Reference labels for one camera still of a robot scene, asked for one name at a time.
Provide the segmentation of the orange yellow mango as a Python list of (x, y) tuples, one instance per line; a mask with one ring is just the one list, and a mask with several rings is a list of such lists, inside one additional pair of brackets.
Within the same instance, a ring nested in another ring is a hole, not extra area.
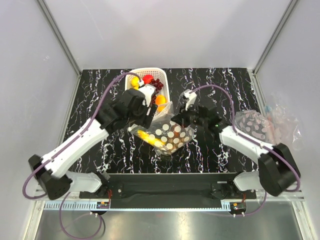
[(163, 109), (166, 107), (167, 99), (164, 95), (158, 95), (155, 98), (155, 104), (157, 105), (157, 111), (160, 113), (163, 111)]

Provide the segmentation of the pile of spare zip bags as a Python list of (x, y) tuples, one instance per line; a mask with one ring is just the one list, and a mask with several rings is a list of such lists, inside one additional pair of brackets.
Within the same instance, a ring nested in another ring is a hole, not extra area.
[(260, 141), (276, 145), (283, 143), (290, 150), (298, 152), (304, 148), (300, 122), (285, 105), (279, 94), (272, 94), (265, 114), (256, 110), (242, 110), (235, 113), (236, 128)]

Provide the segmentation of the purple red grape bunch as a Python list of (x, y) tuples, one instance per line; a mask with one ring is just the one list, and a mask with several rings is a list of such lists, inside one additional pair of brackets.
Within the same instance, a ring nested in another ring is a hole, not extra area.
[(156, 79), (156, 80), (152, 79), (150, 84), (153, 87), (155, 87), (155, 93), (152, 95), (152, 98), (151, 98), (151, 102), (153, 104), (155, 104), (156, 103), (156, 98), (157, 98), (157, 96), (159, 96), (161, 94), (161, 90), (162, 90), (164, 85), (159, 79)]

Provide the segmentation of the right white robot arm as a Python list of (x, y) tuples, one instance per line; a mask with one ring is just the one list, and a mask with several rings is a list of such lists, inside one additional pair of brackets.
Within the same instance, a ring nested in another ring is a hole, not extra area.
[(241, 172), (227, 185), (228, 195), (232, 198), (239, 198), (248, 190), (264, 190), (277, 197), (300, 181), (301, 174), (285, 144), (272, 145), (234, 129), (218, 115), (215, 107), (181, 107), (171, 121), (182, 128), (189, 125), (201, 127), (216, 142), (235, 149), (257, 164), (257, 171)]

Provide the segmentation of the right connector block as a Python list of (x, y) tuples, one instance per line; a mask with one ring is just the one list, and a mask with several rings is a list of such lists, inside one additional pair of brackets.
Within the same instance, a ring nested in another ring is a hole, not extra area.
[(245, 202), (235, 202), (232, 204), (232, 209), (235, 211), (245, 211), (247, 205)]

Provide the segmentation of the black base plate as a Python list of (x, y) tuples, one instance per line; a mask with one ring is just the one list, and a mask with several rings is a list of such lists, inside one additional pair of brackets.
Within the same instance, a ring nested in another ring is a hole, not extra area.
[(223, 200), (254, 200), (256, 193), (240, 193), (235, 173), (111, 173), (103, 195), (81, 192), (81, 199), (111, 200), (111, 209), (213, 209)]

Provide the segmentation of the connector block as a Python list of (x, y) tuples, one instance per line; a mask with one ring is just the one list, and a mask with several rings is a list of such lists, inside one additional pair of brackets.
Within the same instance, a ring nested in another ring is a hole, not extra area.
[(232, 209), (235, 211), (245, 211), (247, 205), (245, 202), (235, 202), (232, 204)]
[(109, 209), (110, 208), (110, 202), (109, 201), (98, 201), (96, 203), (97, 209)]

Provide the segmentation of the white plastic basket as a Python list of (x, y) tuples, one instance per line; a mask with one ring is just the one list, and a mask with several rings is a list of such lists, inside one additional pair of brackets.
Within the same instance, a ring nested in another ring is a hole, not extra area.
[(130, 71), (132, 74), (125, 76), (125, 90), (136, 89), (144, 94), (149, 94), (146, 101), (151, 107), (157, 106), (153, 121), (166, 114), (165, 110), (171, 101), (167, 74), (157, 67), (137, 68)]

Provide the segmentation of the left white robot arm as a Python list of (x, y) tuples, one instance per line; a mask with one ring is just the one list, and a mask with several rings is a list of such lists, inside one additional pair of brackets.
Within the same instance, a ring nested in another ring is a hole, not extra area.
[(67, 193), (86, 192), (97, 198), (108, 193), (108, 177), (98, 172), (77, 173), (69, 168), (97, 143), (127, 125), (148, 128), (157, 111), (152, 103), (155, 88), (147, 84), (125, 90), (113, 101), (101, 99), (93, 116), (70, 138), (51, 152), (33, 155), (28, 162), (44, 196), (57, 200)]

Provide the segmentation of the yellow banana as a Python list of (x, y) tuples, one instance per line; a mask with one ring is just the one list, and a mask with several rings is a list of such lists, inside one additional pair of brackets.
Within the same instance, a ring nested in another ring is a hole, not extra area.
[(160, 148), (163, 147), (165, 144), (160, 139), (156, 138), (153, 134), (148, 134), (143, 130), (138, 130), (137, 135), (146, 143), (150, 144), (151, 146)]

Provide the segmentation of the clear dotted zip bag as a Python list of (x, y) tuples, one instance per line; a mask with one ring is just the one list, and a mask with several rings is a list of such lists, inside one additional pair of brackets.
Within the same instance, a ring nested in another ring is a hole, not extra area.
[(171, 118), (174, 116), (174, 104), (168, 102), (159, 106), (148, 128), (133, 124), (128, 131), (154, 148), (157, 155), (170, 156), (189, 143), (195, 130), (183, 128)]

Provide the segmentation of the red strawberry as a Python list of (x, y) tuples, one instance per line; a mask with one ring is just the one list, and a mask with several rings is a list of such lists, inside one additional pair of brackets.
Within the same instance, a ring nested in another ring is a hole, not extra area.
[(142, 78), (144, 84), (150, 84), (154, 81), (154, 77), (151, 74), (146, 74), (143, 78)]

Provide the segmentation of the upper yellow lemon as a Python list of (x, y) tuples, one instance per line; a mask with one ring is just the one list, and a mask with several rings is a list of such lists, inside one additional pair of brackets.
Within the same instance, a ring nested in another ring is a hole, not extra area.
[(134, 88), (136, 90), (140, 87), (140, 79), (137, 76), (132, 78), (131, 86), (132, 86), (132, 88)]

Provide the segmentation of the left connector block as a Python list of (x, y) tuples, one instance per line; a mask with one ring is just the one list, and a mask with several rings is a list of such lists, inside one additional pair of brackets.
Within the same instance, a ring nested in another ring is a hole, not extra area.
[(96, 203), (97, 209), (109, 209), (110, 208), (110, 202), (109, 201), (98, 201)]

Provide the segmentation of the aluminium frame rail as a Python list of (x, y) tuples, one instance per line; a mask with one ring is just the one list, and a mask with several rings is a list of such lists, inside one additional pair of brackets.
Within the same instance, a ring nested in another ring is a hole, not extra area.
[(57, 200), (67, 193), (78, 193), (81, 199), (105, 199), (111, 197), (120, 204), (134, 208), (163, 208), (165, 203), (173, 207), (192, 208), (208, 199), (254, 199), (258, 191), (278, 197), (293, 192), (284, 181), (260, 180), (255, 172), (230, 174), (113, 174), (110, 179), (101, 175), (77, 175), (60, 179), (50, 178), (39, 182), (43, 194), (32, 200), (48, 198)]

